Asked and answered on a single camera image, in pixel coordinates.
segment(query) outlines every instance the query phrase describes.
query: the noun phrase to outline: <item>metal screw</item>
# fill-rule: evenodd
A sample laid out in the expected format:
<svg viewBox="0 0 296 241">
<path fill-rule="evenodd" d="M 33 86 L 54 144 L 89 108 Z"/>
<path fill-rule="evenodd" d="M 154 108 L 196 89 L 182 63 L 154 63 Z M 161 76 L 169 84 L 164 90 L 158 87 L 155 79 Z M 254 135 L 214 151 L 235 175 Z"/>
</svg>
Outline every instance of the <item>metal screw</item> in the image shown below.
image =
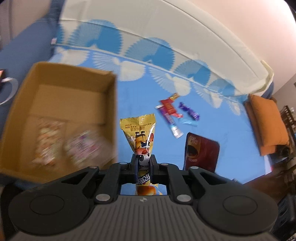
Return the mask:
<svg viewBox="0 0 296 241">
<path fill-rule="evenodd" d="M 191 197 L 186 194 L 181 194 L 177 196 L 177 200 L 180 202 L 189 202 L 191 200 Z"/>
<path fill-rule="evenodd" d="M 111 197 L 108 194 L 101 193 L 96 195 L 96 200 L 101 201 L 101 202 L 106 202 L 110 199 Z"/>
</svg>

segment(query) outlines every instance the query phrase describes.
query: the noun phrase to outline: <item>yellow candy package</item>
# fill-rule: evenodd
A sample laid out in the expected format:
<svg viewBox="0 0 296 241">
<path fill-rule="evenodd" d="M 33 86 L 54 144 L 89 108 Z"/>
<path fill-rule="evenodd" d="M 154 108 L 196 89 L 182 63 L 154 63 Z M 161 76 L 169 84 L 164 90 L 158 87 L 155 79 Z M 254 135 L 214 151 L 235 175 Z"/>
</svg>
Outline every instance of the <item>yellow candy package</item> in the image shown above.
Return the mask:
<svg viewBox="0 0 296 241">
<path fill-rule="evenodd" d="M 149 176 L 149 159 L 153 148 L 155 124 L 154 114 L 120 119 L 120 128 L 139 162 L 136 195 L 161 194 L 158 191 L 158 185 L 150 183 Z"/>
</svg>

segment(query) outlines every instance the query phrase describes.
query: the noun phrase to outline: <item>purple candy wrapper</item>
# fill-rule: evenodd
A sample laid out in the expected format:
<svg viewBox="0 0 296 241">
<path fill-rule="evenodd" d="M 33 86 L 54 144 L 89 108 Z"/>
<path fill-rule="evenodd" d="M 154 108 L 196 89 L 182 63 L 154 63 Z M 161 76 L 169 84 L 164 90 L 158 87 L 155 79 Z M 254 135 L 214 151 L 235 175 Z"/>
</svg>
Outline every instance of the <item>purple candy wrapper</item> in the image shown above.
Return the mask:
<svg viewBox="0 0 296 241">
<path fill-rule="evenodd" d="M 180 102 L 179 104 L 179 108 L 183 111 L 187 111 L 189 116 L 191 116 L 193 119 L 195 119 L 196 121 L 198 121 L 200 119 L 199 114 L 197 114 L 193 109 L 191 109 L 190 107 L 187 107 L 184 105 L 184 103 Z"/>
</svg>

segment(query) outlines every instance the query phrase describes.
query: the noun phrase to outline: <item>cardboard box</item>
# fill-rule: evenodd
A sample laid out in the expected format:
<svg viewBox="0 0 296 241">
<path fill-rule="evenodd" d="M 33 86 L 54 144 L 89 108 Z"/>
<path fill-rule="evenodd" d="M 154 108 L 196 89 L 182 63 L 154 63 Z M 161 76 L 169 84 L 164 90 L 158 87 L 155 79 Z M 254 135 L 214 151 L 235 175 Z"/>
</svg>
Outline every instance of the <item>cardboard box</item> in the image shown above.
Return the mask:
<svg viewBox="0 0 296 241">
<path fill-rule="evenodd" d="M 79 168 L 64 151 L 54 168 L 32 165 L 40 118 L 64 121 L 63 140 L 77 128 L 91 126 L 115 147 L 116 109 L 113 73 L 65 64 L 35 64 L 23 81 L 6 121 L 0 172 L 45 183 L 77 171 Z"/>
</svg>

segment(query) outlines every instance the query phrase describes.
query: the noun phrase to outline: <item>orange cushion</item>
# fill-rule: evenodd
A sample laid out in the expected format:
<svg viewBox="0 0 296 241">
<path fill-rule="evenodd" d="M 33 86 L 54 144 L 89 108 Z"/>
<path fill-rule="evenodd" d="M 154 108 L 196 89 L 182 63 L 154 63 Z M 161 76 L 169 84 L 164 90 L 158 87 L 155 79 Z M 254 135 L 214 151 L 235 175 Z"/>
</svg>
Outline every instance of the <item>orange cushion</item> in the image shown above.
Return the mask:
<svg viewBox="0 0 296 241">
<path fill-rule="evenodd" d="M 258 126 L 256 116 L 254 114 L 254 111 L 253 111 L 253 108 L 252 108 L 251 104 L 249 102 L 245 102 L 244 106 L 246 108 L 246 112 L 247 112 L 247 114 L 249 116 L 251 125 L 253 127 L 253 131 L 254 131 L 254 134 L 255 134 L 255 137 L 256 137 L 256 141 L 257 141 L 257 144 L 258 144 L 258 147 L 259 147 L 260 154 L 262 156 L 264 156 L 264 155 L 268 155 L 268 154 L 271 154 L 271 153 L 275 153 L 276 152 L 276 146 L 275 145 L 273 145 L 273 146 L 263 146 L 259 126 Z"/>
<path fill-rule="evenodd" d="M 288 144 L 288 132 L 276 103 L 256 95 L 249 95 L 249 99 L 259 126 L 263 146 Z"/>
</svg>

